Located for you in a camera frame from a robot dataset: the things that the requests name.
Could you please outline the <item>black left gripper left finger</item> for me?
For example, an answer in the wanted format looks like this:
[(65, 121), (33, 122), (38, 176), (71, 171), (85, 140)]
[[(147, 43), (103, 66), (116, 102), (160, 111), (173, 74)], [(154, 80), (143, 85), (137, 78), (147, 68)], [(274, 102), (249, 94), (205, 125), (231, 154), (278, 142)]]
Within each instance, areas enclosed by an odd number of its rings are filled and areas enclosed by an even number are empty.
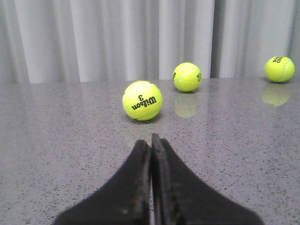
[(148, 225), (151, 149), (136, 141), (120, 169), (94, 194), (65, 210), (56, 225)]

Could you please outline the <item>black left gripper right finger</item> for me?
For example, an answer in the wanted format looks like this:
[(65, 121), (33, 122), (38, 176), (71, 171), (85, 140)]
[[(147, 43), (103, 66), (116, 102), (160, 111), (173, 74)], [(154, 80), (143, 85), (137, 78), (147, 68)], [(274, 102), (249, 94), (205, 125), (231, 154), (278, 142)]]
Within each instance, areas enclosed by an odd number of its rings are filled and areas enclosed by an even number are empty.
[(166, 139), (152, 135), (152, 188), (157, 225), (262, 225), (253, 211), (198, 178)]

